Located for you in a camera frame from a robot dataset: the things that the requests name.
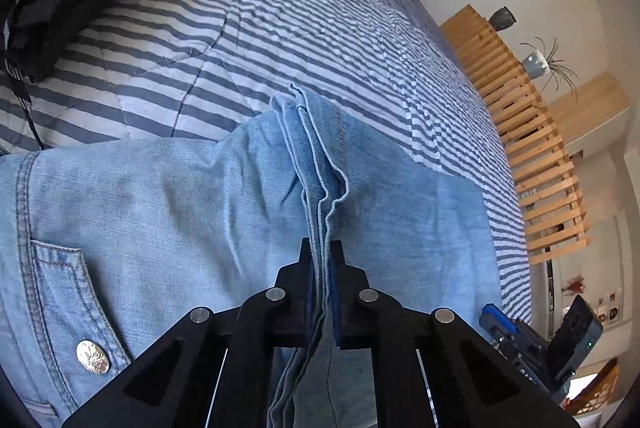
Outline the light blue denim jeans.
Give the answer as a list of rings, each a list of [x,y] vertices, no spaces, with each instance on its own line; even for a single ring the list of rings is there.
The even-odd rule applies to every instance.
[[[61,426],[189,310],[271,286],[308,242],[314,345],[277,357],[271,427],[371,427],[366,352],[331,334],[330,243],[403,306],[475,323],[500,296],[480,188],[296,89],[220,142],[117,141],[1,159],[1,367]]]

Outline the light wooden shelf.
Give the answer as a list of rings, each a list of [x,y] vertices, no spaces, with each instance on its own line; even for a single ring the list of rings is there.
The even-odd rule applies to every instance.
[[[593,77],[548,105],[566,145],[581,139],[631,107],[623,87],[609,72]]]

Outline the grey pot with plant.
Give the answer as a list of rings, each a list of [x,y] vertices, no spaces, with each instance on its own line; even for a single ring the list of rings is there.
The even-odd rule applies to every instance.
[[[564,58],[559,57],[559,40],[554,38],[548,48],[544,40],[536,36],[533,44],[521,42],[521,46],[528,49],[526,57],[520,61],[521,66],[528,78],[536,82],[540,94],[549,88],[555,92],[565,88],[571,98],[578,100],[578,75]]]

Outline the blue white striped bedspread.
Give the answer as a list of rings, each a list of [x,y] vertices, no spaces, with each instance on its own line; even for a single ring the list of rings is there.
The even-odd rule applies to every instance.
[[[220,140],[291,84],[483,192],[503,310],[533,294],[511,170],[484,102],[419,0],[113,0],[67,45],[24,116],[1,93],[9,152],[116,139]]]

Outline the dark ceramic vase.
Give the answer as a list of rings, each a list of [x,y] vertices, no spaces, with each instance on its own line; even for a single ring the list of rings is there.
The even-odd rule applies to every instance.
[[[495,10],[491,17],[488,18],[489,25],[495,32],[503,32],[516,24],[518,20],[507,6],[502,6]]]

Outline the wooden slatted bed rail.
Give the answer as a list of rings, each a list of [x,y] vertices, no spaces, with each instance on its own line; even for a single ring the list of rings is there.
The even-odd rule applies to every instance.
[[[589,245],[586,206],[570,155],[525,68],[472,6],[440,25],[489,110],[515,184],[530,264]]]

